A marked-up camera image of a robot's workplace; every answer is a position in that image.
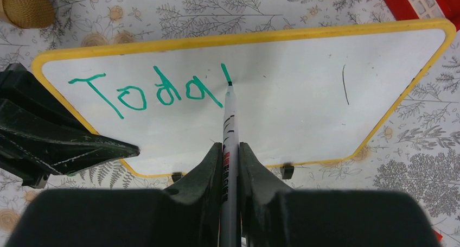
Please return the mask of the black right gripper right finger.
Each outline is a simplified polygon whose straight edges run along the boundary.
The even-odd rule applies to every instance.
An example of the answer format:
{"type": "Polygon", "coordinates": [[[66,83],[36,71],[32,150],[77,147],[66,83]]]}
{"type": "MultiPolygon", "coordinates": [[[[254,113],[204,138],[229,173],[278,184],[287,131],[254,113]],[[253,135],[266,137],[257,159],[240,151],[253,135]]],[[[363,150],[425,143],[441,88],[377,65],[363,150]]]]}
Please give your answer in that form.
{"type": "Polygon", "coordinates": [[[423,210],[406,193],[293,189],[244,142],[239,162],[250,246],[439,246],[423,210]]]}

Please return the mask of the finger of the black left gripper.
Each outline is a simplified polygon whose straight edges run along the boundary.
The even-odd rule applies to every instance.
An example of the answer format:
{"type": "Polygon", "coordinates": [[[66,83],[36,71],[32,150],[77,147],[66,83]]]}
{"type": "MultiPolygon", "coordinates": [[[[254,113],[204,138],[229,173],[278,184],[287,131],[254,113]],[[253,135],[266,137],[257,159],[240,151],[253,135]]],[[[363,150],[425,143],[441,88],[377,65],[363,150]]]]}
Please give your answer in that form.
{"type": "Polygon", "coordinates": [[[132,144],[90,133],[21,63],[1,71],[1,169],[43,188],[69,175],[138,156],[132,144]]]}

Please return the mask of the green whiteboard marker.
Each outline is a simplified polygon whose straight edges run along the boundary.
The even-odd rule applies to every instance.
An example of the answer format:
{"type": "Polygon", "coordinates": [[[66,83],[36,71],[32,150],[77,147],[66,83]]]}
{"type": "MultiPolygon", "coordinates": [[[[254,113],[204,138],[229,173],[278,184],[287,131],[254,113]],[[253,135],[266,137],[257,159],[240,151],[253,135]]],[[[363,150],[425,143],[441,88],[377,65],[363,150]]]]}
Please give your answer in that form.
{"type": "Polygon", "coordinates": [[[238,246],[241,240],[238,232],[238,153],[236,96],[232,82],[228,82],[225,95],[223,123],[223,169],[220,216],[220,246],[238,246]]]}

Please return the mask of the yellow framed whiteboard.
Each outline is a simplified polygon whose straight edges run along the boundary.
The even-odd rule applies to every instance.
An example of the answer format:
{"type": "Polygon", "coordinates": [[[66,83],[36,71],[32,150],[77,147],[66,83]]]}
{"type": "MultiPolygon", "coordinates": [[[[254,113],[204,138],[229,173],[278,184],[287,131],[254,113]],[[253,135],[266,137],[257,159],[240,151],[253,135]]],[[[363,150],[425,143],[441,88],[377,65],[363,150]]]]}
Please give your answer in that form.
{"type": "Polygon", "coordinates": [[[192,170],[223,140],[227,82],[239,138],[262,164],[356,155],[448,48],[447,19],[59,49],[35,78],[90,132],[140,148],[152,178],[192,170]]]}

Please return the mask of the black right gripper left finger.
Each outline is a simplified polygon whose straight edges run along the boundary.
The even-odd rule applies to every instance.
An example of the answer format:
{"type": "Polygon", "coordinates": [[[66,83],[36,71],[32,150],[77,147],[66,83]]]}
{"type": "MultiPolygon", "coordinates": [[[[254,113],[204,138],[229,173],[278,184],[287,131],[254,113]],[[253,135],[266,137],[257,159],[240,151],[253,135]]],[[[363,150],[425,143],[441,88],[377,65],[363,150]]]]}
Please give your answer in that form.
{"type": "Polygon", "coordinates": [[[49,189],[8,246],[216,246],[222,145],[165,189],[49,189]]]}

